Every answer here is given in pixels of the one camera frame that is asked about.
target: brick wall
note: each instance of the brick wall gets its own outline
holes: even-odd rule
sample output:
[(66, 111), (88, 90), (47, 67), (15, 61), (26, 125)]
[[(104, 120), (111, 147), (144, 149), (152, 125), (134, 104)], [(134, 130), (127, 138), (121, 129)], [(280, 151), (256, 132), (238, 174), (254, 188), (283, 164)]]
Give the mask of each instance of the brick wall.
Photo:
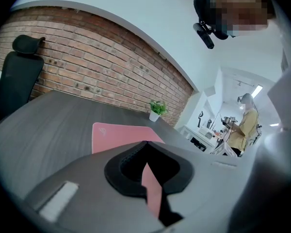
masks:
[(32, 98), (52, 89), (149, 112), (163, 100), (162, 118), (175, 125), (193, 89), (176, 68), (125, 28), (83, 11), (33, 7), (11, 14), (0, 30), (0, 69), (20, 34), (45, 37), (45, 64)]

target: chair headrest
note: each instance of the chair headrest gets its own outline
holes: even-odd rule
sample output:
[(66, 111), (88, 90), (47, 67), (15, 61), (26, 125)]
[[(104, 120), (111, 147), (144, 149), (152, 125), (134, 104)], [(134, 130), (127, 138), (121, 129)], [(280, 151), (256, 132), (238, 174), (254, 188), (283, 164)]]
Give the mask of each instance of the chair headrest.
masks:
[(45, 41), (45, 37), (37, 39), (21, 34), (13, 41), (12, 48), (19, 53), (35, 54), (43, 41)]

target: pink mouse pad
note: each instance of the pink mouse pad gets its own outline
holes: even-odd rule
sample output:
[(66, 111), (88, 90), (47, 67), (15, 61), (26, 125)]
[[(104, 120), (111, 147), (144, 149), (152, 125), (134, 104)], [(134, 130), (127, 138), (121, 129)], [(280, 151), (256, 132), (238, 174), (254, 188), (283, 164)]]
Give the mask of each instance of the pink mouse pad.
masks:
[[(113, 149), (122, 145), (162, 139), (149, 127), (116, 125), (96, 122), (93, 124), (92, 153)], [(147, 191), (147, 206), (155, 217), (159, 217), (162, 201), (162, 187), (155, 178), (149, 165), (142, 172), (141, 185)]]

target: ceiling light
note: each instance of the ceiling light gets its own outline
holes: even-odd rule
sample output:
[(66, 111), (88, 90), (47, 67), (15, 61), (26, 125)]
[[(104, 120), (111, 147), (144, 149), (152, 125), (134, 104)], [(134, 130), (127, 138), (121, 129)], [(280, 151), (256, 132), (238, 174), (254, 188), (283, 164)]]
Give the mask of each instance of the ceiling light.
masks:
[(260, 92), (262, 89), (263, 89), (263, 87), (260, 86), (260, 85), (258, 85), (258, 86), (256, 87), (256, 89), (254, 90), (254, 92), (251, 94), (251, 96), (252, 96), (253, 98), (255, 98), (256, 95), (259, 94), (259, 92)]

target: gray desk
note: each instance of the gray desk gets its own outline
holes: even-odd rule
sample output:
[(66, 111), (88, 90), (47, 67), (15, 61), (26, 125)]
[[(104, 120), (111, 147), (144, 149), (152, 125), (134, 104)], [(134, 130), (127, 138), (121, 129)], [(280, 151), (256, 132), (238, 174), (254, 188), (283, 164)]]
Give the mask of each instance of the gray desk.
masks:
[(51, 91), (21, 107), (0, 124), (0, 178), (21, 199), (70, 162), (91, 154), (95, 122), (148, 126), (166, 143), (196, 147), (161, 118)]

